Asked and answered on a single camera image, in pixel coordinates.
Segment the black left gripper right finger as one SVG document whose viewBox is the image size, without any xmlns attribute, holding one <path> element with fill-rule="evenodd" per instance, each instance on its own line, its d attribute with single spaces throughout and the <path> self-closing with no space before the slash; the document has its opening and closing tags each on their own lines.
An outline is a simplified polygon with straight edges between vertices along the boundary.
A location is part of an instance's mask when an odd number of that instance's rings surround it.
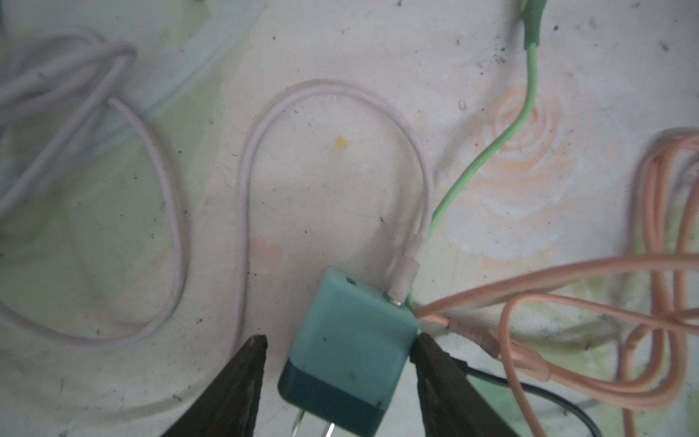
<svg viewBox="0 0 699 437">
<path fill-rule="evenodd" d="M 427 436 L 515 436 L 468 382 L 465 372 L 426 333 L 411 350 Z"/>
</svg>

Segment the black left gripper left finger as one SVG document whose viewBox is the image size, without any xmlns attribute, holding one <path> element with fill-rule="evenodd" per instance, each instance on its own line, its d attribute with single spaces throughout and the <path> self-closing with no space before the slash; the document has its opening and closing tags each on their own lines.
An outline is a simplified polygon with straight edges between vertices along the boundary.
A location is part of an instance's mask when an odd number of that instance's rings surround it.
<svg viewBox="0 0 699 437">
<path fill-rule="evenodd" d="M 183 437 L 253 435 L 267 349 L 266 336 L 249 337 L 198 400 L 164 434 Z"/>
</svg>

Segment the teal two-tone charger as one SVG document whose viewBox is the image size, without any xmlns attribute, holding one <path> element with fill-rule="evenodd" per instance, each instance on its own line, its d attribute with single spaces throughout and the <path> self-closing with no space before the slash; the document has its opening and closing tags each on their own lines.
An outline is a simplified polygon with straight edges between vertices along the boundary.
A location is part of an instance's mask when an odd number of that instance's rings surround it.
<svg viewBox="0 0 699 437">
<path fill-rule="evenodd" d="M 289 349 L 280 397 L 349 433 L 373 436 L 418 330 L 415 316 L 383 292 L 326 269 Z"/>
</svg>

